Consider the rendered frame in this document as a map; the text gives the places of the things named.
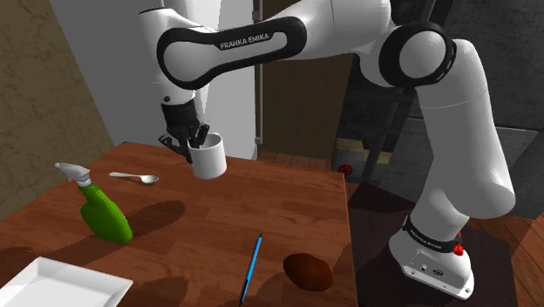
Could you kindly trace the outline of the white square plate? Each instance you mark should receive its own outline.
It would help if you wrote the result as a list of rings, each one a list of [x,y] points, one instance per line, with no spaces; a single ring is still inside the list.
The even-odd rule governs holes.
[[[133,282],[38,257],[0,288],[0,307],[117,307]]]

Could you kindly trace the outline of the blue pen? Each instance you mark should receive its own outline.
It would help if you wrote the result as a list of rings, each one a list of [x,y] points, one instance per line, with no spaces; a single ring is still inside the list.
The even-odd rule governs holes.
[[[245,302],[247,291],[248,291],[248,286],[249,286],[251,277],[253,275],[256,259],[258,257],[258,253],[259,253],[261,244],[262,244],[262,234],[259,234],[259,236],[257,237],[257,239],[255,241],[254,250],[253,250],[252,256],[250,258],[250,262],[249,262],[249,265],[248,265],[246,275],[244,277],[244,283],[243,283],[243,285],[241,287],[241,294],[240,294],[240,298],[239,298],[239,301],[238,301],[238,307],[242,307],[244,302]]]

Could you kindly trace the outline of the brown potato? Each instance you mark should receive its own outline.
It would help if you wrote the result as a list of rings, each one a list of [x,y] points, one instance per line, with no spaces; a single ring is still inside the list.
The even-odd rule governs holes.
[[[330,266],[308,253],[297,253],[283,260],[283,270],[289,280],[303,290],[326,291],[334,281]]]

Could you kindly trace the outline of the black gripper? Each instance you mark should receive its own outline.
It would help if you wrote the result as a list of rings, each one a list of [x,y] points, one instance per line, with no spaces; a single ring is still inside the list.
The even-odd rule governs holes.
[[[168,133],[161,135],[159,142],[171,151],[185,157],[187,163],[192,164],[191,154],[187,144],[183,141],[192,138],[192,147],[199,148],[206,140],[209,125],[200,123],[193,99],[185,104],[162,104],[161,109],[167,123]]]

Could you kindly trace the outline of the brown wooden table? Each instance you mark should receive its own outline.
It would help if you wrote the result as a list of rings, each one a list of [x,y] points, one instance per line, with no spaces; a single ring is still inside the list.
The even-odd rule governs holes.
[[[218,179],[194,178],[165,148],[124,143],[89,166],[121,208],[133,240],[99,240],[82,221],[77,186],[62,181],[0,221],[0,286],[39,256],[133,281],[119,307],[238,307],[255,241],[262,234],[242,307],[357,307],[343,176],[261,160],[228,160]],[[109,173],[150,174],[160,179]],[[303,290],[283,260],[308,253],[334,281]]]

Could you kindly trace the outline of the dark robot stand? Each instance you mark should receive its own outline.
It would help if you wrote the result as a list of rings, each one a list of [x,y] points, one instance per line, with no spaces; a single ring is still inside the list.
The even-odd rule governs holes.
[[[349,199],[359,307],[518,307],[508,244],[469,226],[461,230],[475,278],[467,300],[406,276],[388,242],[414,206],[369,183],[361,183]]]

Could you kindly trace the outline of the white cup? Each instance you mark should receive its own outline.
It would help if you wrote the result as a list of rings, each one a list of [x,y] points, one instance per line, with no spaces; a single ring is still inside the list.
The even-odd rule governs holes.
[[[222,176],[227,170],[223,139],[218,133],[209,133],[198,148],[187,143],[192,159],[194,176],[202,180],[212,180]]]

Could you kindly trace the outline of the green spray bottle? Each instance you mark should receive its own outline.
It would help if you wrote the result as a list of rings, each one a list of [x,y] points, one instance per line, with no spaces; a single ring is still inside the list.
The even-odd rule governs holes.
[[[108,242],[128,244],[133,238],[128,220],[116,203],[92,182],[90,170],[64,162],[56,162],[54,166],[66,175],[68,181],[75,181],[86,198],[80,214],[92,233]]]

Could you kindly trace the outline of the white spoon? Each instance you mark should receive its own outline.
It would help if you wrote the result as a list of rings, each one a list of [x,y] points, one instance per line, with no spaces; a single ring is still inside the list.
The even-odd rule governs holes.
[[[150,174],[126,174],[120,172],[111,172],[109,173],[109,175],[116,178],[138,178],[144,184],[153,184],[160,179],[158,176]]]

